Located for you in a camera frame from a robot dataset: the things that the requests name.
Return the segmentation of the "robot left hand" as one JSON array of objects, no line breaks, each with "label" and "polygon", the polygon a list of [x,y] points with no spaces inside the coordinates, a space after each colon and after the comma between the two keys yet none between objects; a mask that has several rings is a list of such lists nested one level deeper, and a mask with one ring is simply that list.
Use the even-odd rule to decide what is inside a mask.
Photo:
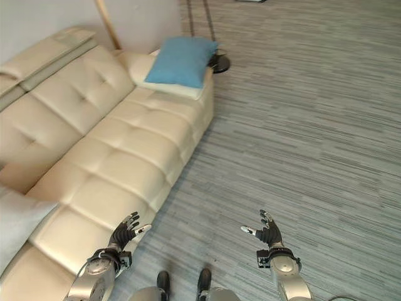
[{"label": "robot left hand", "polygon": [[140,226],[139,218],[140,215],[137,211],[129,214],[113,231],[108,247],[122,251],[134,238],[152,229],[151,224]]}]

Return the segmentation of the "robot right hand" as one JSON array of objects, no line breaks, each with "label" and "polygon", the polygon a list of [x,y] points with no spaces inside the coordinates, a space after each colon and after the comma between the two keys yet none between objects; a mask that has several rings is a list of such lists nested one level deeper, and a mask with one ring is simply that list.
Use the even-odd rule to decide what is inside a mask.
[{"label": "robot right hand", "polygon": [[263,228],[261,230],[255,230],[251,227],[242,225],[240,229],[256,237],[259,241],[267,244],[269,248],[283,248],[283,238],[281,232],[274,222],[273,217],[265,210],[259,210],[260,217],[262,217],[261,222]]}]

